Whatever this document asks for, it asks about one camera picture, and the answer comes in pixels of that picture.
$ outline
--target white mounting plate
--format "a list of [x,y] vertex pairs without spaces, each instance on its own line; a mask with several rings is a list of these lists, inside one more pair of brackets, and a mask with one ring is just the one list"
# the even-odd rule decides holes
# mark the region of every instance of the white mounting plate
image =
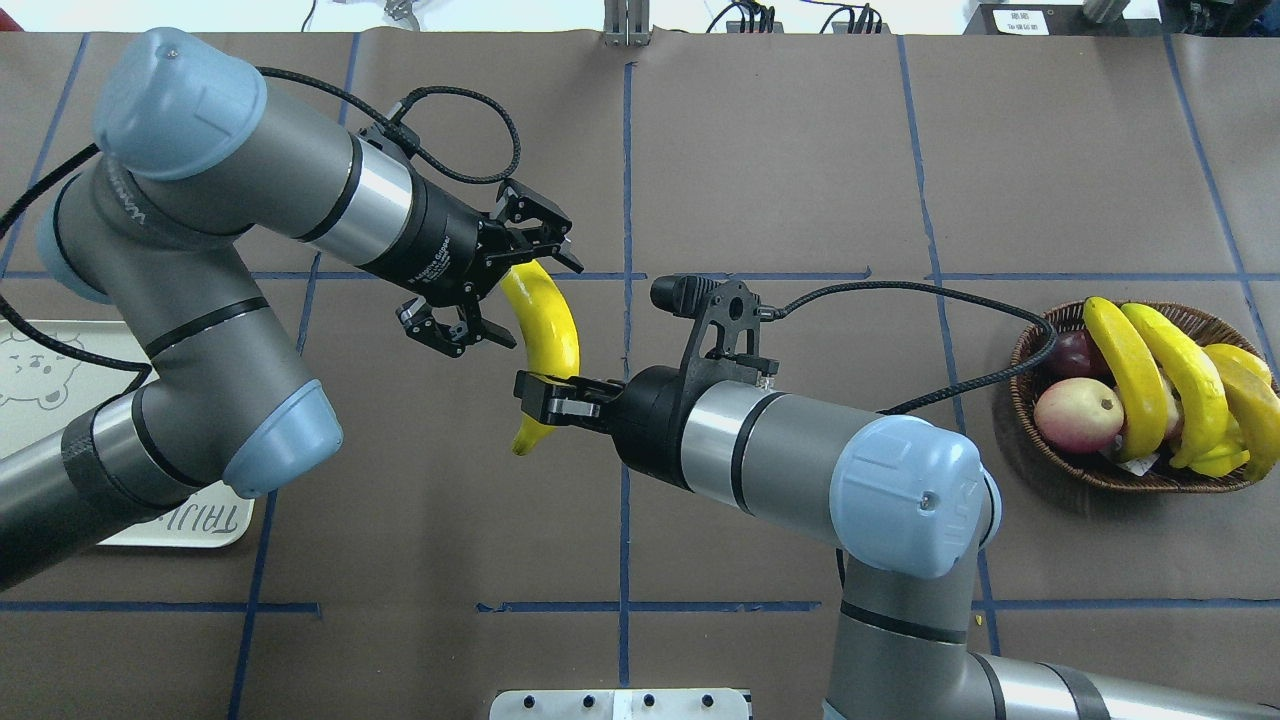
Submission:
[[507,691],[489,720],[750,720],[748,697],[732,688]]
[[[33,320],[32,324],[90,352],[147,361],[128,327],[118,320]],[[123,391],[132,379],[128,373],[50,352],[0,322],[0,457],[61,430]],[[182,507],[150,523],[138,523],[100,544],[224,547],[244,534],[252,515],[252,500],[214,483],[191,496]]]

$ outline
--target robotic arm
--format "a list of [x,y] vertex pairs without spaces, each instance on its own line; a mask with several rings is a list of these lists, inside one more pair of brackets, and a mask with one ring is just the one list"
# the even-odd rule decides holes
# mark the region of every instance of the robotic arm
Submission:
[[[119,307],[160,379],[0,460],[0,591],[218,479],[253,497],[338,450],[319,380],[232,249],[250,225],[413,292],[406,333],[449,356],[512,343],[479,310],[512,265],[581,269],[549,200],[507,181],[484,215],[408,165],[402,132],[353,136],[178,31],[127,50],[95,136],[105,158],[61,188],[40,252],[64,284]],[[760,324],[780,311],[741,282],[660,278],[652,300],[694,322],[678,369],[626,383],[521,373],[522,410],[607,433],[641,473],[849,550],[827,720],[1280,717],[969,653],[977,553],[1001,518],[977,447],[915,418],[776,392]],[[433,316],[443,306],[456,324]]]
[[[256,497],[338,450],[320,382],[232,247],[251,225],[413,292],[404,332],[449,356],[515,346],[479,306],[512,265],[581,270],[549,200],[508,179],[481,214],[408,164],[388,140],[403,133],[355,136],[180,31],[128,47],[93,129],[105,156],[59,192],[40,255],[116,305],[160,379],[0,461],[0,589],[219,479]],[[433,316],[448,306],[454,324]]]

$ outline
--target white background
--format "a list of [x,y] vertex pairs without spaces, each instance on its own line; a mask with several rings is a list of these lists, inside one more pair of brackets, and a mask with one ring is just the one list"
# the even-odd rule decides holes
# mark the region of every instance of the white background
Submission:
[[[658,27],[703,32],[726,4],[727,0],[652,0],[650,19]],[[833,10],[800,0],[772,4],[788,33],[817,32]],[[0,6],[28,31],[140,32],[173,26],[191,32],[288,32],[302,24],[311,0],[0,0]],[[351,32],[393,24],[384,17],[384,6],[385,0],[319,0],[308,29]],[[603,0],[419,0],[413,6],[422,28],[429,31],[548,32],[600,29],[604,24]],[[960,35],[977,0],[876,0],[873,6],[895,33]],[[1157,0],[1134,0],[1125,17],[1158,17],[1157,8]],[[737,19],[737,12],[726,18]]]

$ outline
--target wicker basket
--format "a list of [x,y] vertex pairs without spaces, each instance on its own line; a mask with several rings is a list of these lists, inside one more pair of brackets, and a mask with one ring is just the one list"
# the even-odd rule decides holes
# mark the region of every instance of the wicker basket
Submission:
[[[1144,304],[1160,310],[1160,313],[1201,346],[1224,342],[1257,354],[1253,345],[1236,332],[1235,328],[1208,313],[1175,302]],[[1084,329],[1083,309],[1084,302],[1059,305],[1046,313],[1044,318],[1059,332],[1079,331]],[[1034,325],[1027,328],[1014,346],[1011,363],[1021,363],[1039,350],[1043,343],[1044,333],[1039,328]],[[1053,468],[1062,470],[1071,479],[1097,488],[1130,493],[1231,492],[1253,484],[1244,479],[1243,468],[1238,468],[1221,478],[1208,478],[1189,469],[1171,468],[1169,465],[1170,454],[1164,447],[1161,447],[1160,460],[1142,477],[1115,466],[1110,460],[1096,452],[1089,455],[1060,455],[1044,442],[1039,429],[1032,421],[1036,400],[1056,379],[1048,370],[1041,366],[1009,380],[1014,418],[1021,425],[1020,433],[1012,433],[1020,438],[1019,447],[1015,451],[1042,456],[1038,457],[1041,461],[1034,465],[1043,466],[1043,460],[1047,459]]]

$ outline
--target light blue cap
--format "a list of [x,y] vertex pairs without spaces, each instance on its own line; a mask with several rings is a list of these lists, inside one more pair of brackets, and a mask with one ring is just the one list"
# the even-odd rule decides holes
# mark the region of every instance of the light blue cap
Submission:
[[941,578],[973,542],[987,487],[969,438],[891,415],[860,429],[840,454],[831,519],[841,544],[867,565]]
[[265,109],[253,65],[160,27],[129,44],[102,86],[93,137],[134,174],[175,181],[230,156]]
[[55,281],[67,286],[76,295],[84,300],[110,305],[111,299],[93,290],[93,286],[84,282],[84,278],[79,277],[79,273],[67,261],[67,256],[63,255],[63,249],[58,243],[58,227],[54,224],[56,215],[58,204],[54,204],[36,225],[36,251],[40,254],[40,261],[45,264],[45,269],[54,275]]
[[259,497],[324,462],[340,447],[338,415],[320,380],[311,380],[282,402],[236,451],[223,482],[241,497]]

